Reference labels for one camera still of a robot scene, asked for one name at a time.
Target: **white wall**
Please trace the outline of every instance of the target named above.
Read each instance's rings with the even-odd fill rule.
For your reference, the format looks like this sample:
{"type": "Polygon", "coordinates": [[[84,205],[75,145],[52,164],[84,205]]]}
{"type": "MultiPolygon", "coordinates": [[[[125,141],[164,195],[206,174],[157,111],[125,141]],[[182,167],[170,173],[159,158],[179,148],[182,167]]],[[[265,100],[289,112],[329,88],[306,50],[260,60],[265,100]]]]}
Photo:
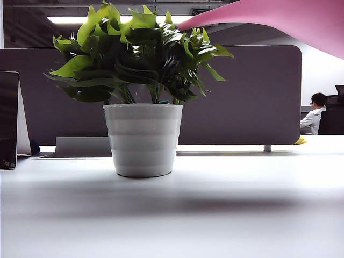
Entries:
{"type": "Polygon", "coordinates": [[[301,106],[309,106],[311,96],[316,92],[336,95],[336,84],[344,85],[344,60],[317,50],[290,36],[284,36],[253,44],[295,45],[302,52],[302,89],[301,106]]]}

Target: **man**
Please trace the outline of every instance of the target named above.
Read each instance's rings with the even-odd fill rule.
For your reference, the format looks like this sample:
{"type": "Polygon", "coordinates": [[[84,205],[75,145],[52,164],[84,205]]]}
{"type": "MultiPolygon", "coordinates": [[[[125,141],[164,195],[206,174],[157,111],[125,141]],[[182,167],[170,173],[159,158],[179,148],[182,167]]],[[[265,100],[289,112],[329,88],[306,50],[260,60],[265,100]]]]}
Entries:
{"type": "Polygon", "coordinates": [[[326,110],[324,107],[326,100],[327,97],[322,93],[316,93],[312,96],[311,106],[313,107],[313,110],[301,120],[301,128],[310,126],[312,134],[318,134],[321,113],[326,110]]]}

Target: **ceiling light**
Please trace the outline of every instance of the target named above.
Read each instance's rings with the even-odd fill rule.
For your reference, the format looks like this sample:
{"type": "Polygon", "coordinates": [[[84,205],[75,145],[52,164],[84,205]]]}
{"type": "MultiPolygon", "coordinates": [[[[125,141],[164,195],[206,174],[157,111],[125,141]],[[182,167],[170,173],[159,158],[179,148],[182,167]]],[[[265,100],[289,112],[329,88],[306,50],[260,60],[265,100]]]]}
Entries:
{"type": "MultiPolygon", "coordinates": [[[[178,24],[190,19],[192,16],[172,16],[172,21],[174,24],[178,24]]],[[[48,19],[55,24],[82,24],[86,22],[87,17],[81,16],[49,16],[48,19]]],[[[131,20],[131,16],[121,16],[120,21],[125,23],[131,20]]],[[[156,21],[158,23],[163,23],[165,21],[165,16],[157,16],[156,21]]]]}

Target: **office desk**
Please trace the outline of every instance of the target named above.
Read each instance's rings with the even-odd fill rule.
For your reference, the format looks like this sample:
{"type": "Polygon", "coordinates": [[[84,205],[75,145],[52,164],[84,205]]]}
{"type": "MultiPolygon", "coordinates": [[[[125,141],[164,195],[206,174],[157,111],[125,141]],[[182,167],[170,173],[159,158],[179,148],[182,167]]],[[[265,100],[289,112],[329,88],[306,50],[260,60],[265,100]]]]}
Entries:
{"type": "Polygon", "coordinates": [[[1,172],[1,257],[343,258],[344,137],[305,138],[179,146],[229,152],[147,179],[111,159],[19,160],[1,172]]]}

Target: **gray partition panel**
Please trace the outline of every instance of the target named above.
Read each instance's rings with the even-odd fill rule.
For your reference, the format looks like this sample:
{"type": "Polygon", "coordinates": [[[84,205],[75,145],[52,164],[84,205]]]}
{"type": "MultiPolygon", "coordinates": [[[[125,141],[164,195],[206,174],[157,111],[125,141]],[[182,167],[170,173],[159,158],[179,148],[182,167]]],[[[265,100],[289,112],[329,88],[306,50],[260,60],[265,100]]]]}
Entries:
{"type": "MultiPolygon", "coordinates": [[[[210,64],[227,81],[202,70],[211,91],[186,103],[179,144],[291,144],[299,136],[301,54],[295,46],[231,46],[235,58],[210,64]]],[[[53,48],[1,49],[0,70],[20,72],[31,139],[106,136],[103,103],[70,99],[43,73],[59,68],[53,48]]]]}

